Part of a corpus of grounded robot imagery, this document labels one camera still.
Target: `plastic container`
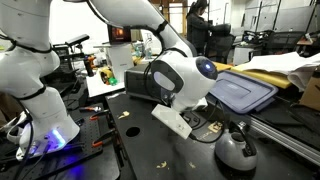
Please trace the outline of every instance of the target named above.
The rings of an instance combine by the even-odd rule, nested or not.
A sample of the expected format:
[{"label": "plastic container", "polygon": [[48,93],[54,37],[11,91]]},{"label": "plastic container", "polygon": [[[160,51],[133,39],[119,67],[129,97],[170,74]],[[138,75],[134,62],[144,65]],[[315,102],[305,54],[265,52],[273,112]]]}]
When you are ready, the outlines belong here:
[{"label": "plastic container", "polygon": [[260,111],[273,101],[278,88],[261,80],[221,71],[210,93],[238,114]]}]

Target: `box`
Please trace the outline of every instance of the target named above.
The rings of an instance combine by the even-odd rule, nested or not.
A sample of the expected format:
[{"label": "box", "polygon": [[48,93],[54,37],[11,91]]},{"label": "box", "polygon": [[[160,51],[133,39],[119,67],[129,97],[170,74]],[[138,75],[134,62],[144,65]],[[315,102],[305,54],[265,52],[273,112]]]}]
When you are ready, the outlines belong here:
[{"label": "box", "polygon": [[300,104],[320,111],[320,67],[313,73]]}]

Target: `computer screen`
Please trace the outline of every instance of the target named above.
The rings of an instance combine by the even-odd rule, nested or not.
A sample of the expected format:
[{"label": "computer screen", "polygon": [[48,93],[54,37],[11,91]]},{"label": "computer screen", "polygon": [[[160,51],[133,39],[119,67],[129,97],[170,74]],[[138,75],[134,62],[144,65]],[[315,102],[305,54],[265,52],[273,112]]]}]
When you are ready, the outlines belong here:
[{"label": "computer screen", "polygon": [[118,28],[108,25],[109,43],[113,44],[125,44],[131,43],[131,31],[126,28]]}]

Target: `white fabric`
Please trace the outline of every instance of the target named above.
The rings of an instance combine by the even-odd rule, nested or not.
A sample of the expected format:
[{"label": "white fabric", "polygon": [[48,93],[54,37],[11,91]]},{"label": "white fabric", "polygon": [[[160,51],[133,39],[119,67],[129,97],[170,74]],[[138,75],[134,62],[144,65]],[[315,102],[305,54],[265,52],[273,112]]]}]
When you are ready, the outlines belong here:
[{"label": "white fabric", "polygon": [[265,70],[287,75],[288,80],[304,91],[313,71],[320,65],[320,53],[309,58],[292,52],[282,55],[255,56],[245,64],[243,70]]}]

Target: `blue light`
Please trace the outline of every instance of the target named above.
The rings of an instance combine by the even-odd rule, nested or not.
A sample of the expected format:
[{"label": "blue light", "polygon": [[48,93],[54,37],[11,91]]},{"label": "blue light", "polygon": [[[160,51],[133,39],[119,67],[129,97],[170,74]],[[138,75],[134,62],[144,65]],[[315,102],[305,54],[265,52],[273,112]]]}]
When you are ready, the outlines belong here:
[{"label": "blue light", "polygon": [[57,130],[52,130],[52,134],[56,137],[56,139],[58,140],[58,144],[59,146],[63,146],[66,141],[62,138],[62,136],[60,135],[60,133]]}]

